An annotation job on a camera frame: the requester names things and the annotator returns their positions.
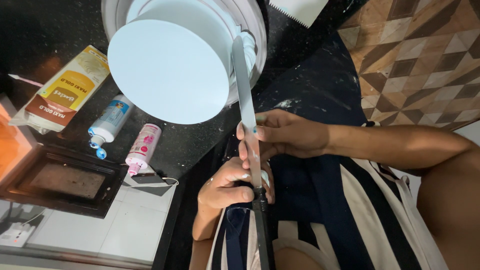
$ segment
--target bottle cap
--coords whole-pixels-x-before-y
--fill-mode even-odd
[[[105,140],[98,136],[98,135],[93,135],[92,138],[90,139],[90,147],[98,149],[102,147],[102,144],[105,142]]]
[[[107,152],[103,148],[99,148],[96,150],[96,156],[102,160],[107,156]]]
[[[130,174],[130,177],[137,175],[138,171],[140,170],[140,166],[137,164],[132,164],[130,167],[128,167],[128,173]]]

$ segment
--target person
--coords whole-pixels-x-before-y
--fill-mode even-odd
[[[351,74],[345,68],[351,60],[338,66],[331,60],[345,56],[338,40],[319,50],[330,55],[303,62],[303,71],[287,71],[256,104],[267,108],[256,114],[254,135],[276,269],[478,269],[480,147],[439,128],[367,121],[355,77],[324,91],[332,78]],[[285,83],[314,62],[328,66],[324,76]],[[324,98],[312,98],[315,93]],[[281,106],[285,100],[297,104]],[[281,109],[271,110],[277,103]],[[260,269],[243,137],[240,123],[239,157],[198,194],[191,270]],[[416,206],[408,178],[398,179],[390,167],[422,177]]]

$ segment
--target patterned tile floor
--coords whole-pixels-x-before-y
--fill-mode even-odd
[[[451,130],[480,118],[480,0],[370,0],[338,32],[367,118]]]

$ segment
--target pink food color bottle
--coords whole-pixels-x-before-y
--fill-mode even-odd
[[[142,127],[125,159],[125,163],[129,166],[128,174],[130,176],[134,176],[140,169],[148,167],[161,134],[162,130],[157,125],[147,123]]]

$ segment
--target hand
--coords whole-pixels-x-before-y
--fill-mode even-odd
[[[266,197],[269,204],[275,201],[273,192],[273,176],[270,166],[263,164],[262,169],[268,174],[270,187],[264,179],[263,186],[266,190]],[[234,203],[251,202],[253,190],[247,186],[236,186],[236,181],[252,182],[250,170],[242,168],[242,160],[233,157],[225,162],[223,166],[212,176],[200,189],[198,203],[200,206],[208,206],[213,209],[222,209]]]
[[[260,140],[260,160],[265,162],[277,154],[289,154],[298,158],[310,158],[324,154],[328,144],[328,125],[307,120],[284,110],[275,109],[255,115],[257,125],[254,136]],[[250,167],[247,147],[243,140],[245,133],[240,122],[237,138],[243,168]]]

